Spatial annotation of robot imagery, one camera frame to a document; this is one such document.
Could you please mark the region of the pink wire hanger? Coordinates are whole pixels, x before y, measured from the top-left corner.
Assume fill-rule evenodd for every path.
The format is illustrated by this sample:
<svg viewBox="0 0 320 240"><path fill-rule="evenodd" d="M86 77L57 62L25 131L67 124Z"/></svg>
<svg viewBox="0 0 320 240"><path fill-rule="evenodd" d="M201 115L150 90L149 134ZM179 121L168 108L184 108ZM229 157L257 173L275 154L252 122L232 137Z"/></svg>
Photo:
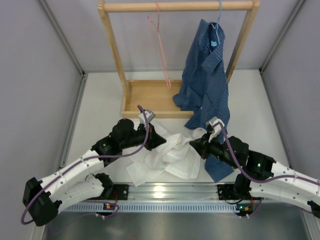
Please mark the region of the pink wire hanger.
<svg viewBox="0 0 320 240"><path fill-rule="evenodd" d="M172 85L171 85L171 80L168 72L168 66L167 66L166 55L163 47L163 42L160 34L160 5L157 1L155 2L155 6L156 6L156 12L157 12L157 22L154 21L151 15L147 16L147 21L151 31L152 39L154 41L154 47L156 49L156 52L160 61L160 66L162 68L165 83L167 88L170 90L172 88Z"/></svg>

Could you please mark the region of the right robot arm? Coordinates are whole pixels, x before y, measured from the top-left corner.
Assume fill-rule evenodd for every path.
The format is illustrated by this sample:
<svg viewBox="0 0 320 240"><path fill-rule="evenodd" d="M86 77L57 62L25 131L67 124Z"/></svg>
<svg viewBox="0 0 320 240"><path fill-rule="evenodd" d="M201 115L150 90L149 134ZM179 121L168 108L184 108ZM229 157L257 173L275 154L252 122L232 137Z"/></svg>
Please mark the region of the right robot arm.
<svg viewBox="0 0 320 240"><path fill-rule="evenodd" d="M247 143L231 136L220 143L206 133L189 143L203 158L215 157L239 169L227 199L271 199L297 206L320 216L320 182L289 168L274 158L249 149Z"/></svg>

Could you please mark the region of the white shirt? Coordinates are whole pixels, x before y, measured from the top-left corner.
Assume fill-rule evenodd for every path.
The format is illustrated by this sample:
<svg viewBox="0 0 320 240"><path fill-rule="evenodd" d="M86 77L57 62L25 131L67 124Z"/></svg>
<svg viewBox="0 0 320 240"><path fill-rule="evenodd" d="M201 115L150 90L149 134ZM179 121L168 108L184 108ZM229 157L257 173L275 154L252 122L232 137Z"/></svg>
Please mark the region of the white shirt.
<svg viewBox="0 0 320 240"><path fill-rule="evenodd" d="M199 127L190 135L184 135L173 134L157 122L154 122L153 126L166 143L151 151L142 149L129 157L132 164L126 167L126 171L132 183L138 187L155 180L165 172L179 179L196 179L200 170L201 157L190 142L200 138L206 130Z"/></svg>

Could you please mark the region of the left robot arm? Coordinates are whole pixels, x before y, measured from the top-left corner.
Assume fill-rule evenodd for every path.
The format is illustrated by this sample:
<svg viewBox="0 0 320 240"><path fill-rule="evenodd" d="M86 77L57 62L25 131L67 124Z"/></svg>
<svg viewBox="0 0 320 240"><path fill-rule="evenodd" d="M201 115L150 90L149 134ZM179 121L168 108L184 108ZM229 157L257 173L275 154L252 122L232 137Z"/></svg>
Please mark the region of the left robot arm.
<svg viewBox="0 0 320 240"><path fill-rule="evenodd" d="M137 147L129 156L142 149L151 151L167 141L155 127L142 121L137 128L130 119L120 119L108 136L98 140L82 157L57 172L29 179L24 188L23 215L31 220L21 220L23 225L35 223L41 227L51 222L66 208L88 199L109 199L114 184L101 170L123 158L125 149Z"/></svg>

